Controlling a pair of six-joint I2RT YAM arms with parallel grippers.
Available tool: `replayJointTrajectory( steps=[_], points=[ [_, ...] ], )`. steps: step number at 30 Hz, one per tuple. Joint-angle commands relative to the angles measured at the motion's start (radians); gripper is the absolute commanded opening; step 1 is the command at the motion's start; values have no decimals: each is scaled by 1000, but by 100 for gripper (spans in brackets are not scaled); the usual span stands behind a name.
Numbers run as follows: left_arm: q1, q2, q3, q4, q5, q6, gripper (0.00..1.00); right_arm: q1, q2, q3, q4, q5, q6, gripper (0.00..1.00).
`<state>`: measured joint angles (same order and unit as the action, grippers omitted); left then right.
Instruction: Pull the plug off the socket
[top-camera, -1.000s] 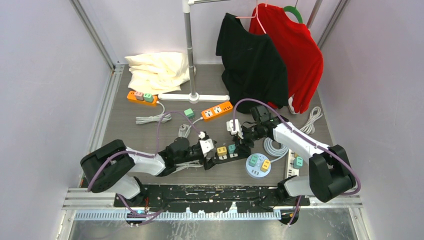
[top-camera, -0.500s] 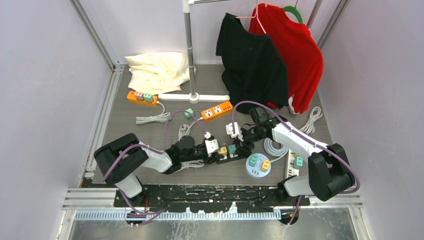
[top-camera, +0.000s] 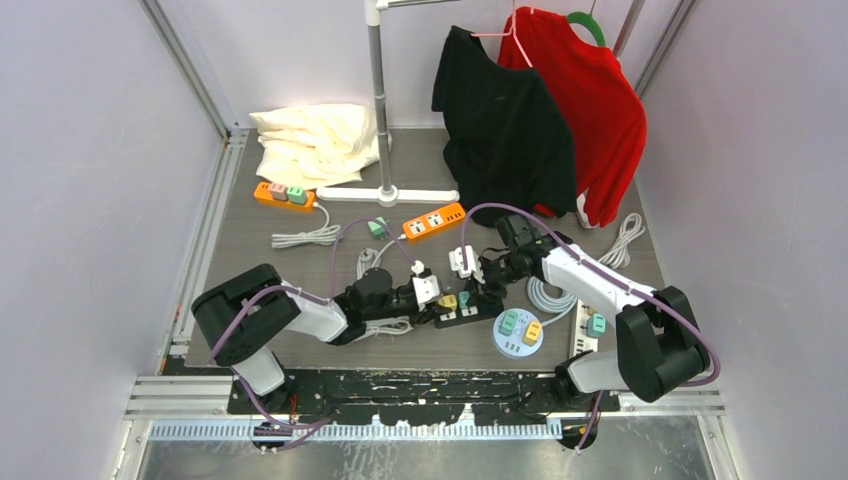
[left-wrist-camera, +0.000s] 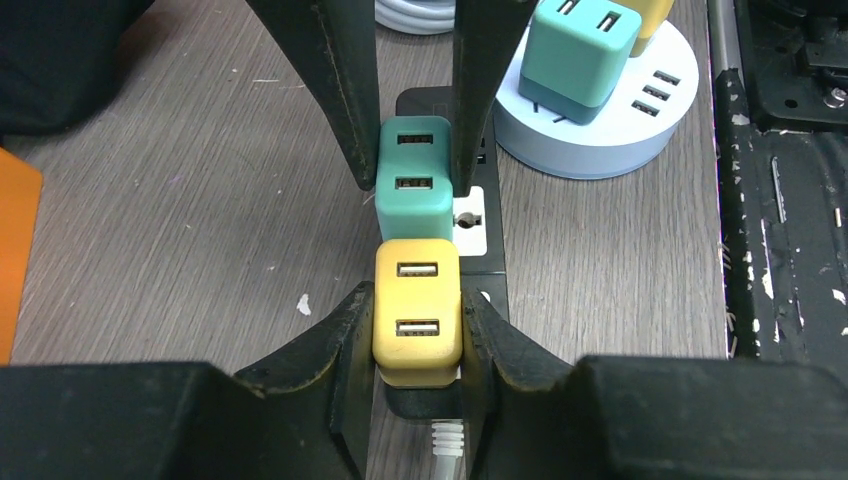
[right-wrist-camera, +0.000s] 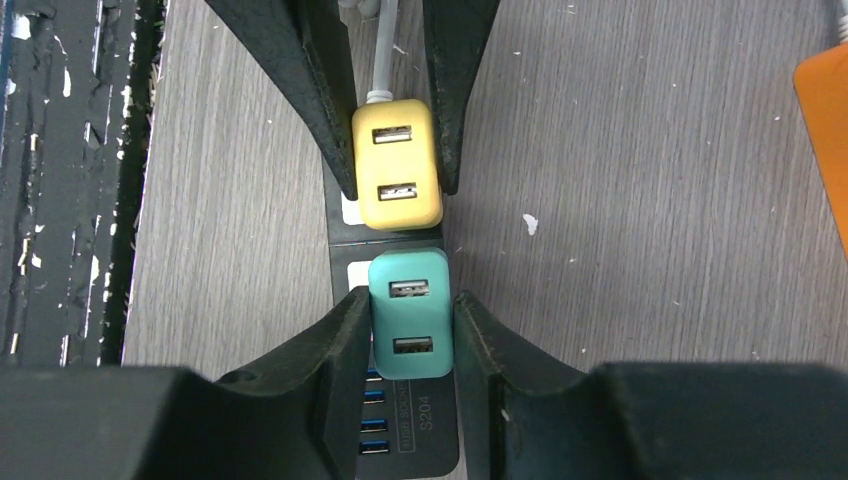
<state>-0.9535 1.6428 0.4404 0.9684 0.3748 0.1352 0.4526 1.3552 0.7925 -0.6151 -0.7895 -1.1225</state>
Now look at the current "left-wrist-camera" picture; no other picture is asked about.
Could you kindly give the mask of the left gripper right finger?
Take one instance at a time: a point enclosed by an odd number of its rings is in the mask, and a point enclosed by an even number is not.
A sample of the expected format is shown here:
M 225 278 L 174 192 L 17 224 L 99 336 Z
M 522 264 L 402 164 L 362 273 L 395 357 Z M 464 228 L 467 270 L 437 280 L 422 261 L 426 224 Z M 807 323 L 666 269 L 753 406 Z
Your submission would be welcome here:
M 568 364 L 462 293 L 471 479 L 843 479 L 847 388 L 803 364 Z

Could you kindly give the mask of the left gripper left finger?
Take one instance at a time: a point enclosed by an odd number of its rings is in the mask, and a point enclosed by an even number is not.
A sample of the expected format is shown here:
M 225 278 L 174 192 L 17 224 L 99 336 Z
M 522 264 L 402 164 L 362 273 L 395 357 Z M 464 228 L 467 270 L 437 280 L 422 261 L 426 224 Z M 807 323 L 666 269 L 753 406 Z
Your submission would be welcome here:
M 5 479 L 362 479 L 374 286 L 229 375 L 205 362 L 1 371 Z

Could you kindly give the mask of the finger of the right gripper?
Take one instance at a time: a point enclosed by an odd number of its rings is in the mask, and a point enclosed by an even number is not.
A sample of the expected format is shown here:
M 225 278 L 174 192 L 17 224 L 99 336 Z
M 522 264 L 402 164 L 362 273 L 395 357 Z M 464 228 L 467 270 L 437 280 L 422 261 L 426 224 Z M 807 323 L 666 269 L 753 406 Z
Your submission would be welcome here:
M 375 185 L 381 129 L 373 1 L 249 0 L 324 113 L 357 186 Z
M 536 6 L 529 0 L 455 3 L 451 181 L 456 197 L 470 192 L 496 92 Z

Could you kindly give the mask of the green charger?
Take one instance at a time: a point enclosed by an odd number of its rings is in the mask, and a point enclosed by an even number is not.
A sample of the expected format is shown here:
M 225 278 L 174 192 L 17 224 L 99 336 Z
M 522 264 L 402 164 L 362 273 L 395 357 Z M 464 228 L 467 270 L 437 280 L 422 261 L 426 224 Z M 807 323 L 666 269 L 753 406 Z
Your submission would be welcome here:
M 579 125 L 609 100 L 630 56 L 642 19 L 605 0 L 542 1 L 532 16 L 518 91 Z

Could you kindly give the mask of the yellow usb charger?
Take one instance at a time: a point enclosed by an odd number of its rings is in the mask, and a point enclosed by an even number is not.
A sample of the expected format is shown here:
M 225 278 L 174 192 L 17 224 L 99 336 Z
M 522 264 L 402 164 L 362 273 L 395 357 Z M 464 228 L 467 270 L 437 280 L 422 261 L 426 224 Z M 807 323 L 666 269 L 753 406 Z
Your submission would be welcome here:
M 449 240 L 392 239 L 378 248 L 372 353 L 395 388 L 444 388 L 462 356 L 460 261 Z

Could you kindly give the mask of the teal usb charger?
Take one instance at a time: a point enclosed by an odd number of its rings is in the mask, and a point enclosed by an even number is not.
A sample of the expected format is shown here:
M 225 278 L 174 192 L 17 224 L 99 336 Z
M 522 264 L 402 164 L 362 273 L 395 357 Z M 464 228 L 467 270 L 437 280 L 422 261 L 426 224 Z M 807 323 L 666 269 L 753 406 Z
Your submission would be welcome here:
M 374 204 L 384 241 L 452 238 L 450 140 L 441 116 L 393 116 L 382 124 Z

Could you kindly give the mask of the round blue power strip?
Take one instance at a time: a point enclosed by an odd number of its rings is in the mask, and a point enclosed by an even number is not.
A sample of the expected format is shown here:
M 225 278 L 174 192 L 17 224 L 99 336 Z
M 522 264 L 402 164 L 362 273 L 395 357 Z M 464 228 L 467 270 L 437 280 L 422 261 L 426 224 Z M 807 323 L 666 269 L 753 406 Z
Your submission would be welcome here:
M 517 47 L 496 94 L 494 135 L 517 160 L 553 176 L 598 180 L 641 168 L 664 150 L 698 92 L 693 48 L 664 21 L 642 55 L 628 59 L 600 113 L 578 125 L 520 95 L 525 46 Z

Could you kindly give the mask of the black power strip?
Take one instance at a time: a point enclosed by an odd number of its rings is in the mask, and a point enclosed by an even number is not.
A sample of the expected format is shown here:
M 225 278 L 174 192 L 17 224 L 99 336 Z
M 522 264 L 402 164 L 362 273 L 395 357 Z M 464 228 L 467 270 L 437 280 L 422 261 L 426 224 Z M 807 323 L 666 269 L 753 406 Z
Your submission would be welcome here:
M 477 148 L 471 191 L 454 201 L 453 216 L 453 242 L 460 255 L 462 286 L 482 292 L 501 317 L 509 320 L 500 176 L 492 119 L 487 120 Z M 385 387 L 389 410 L 410 421 L 460 418 L 460 393 L 457 382 L 435 390 Z

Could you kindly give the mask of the orange power strip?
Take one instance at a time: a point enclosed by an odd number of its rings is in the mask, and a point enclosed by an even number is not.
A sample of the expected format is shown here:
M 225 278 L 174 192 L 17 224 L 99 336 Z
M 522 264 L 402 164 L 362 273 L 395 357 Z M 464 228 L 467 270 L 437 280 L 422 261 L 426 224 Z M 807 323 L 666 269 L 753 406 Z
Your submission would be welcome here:
M 42 174 L 1 149 L 1 365 L 14 345 L 43 185 Z

